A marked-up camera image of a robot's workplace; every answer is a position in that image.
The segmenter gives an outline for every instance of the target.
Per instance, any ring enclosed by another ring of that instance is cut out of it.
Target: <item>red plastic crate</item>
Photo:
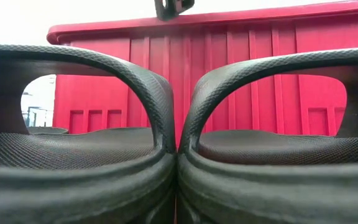
[[[54,26],[51,44],[120,57],[160,75],[175,94],[177,140],[195,83],[223,65],[273,55],[358,47],[358,1],[280,9]],[[237,90],[205,130],[261,129],[335,135],[346,106],[341,83],[326,77],[276,75]],[[112,77],[58,75],[54,126],[84,133],[148,126],[140,101]]]

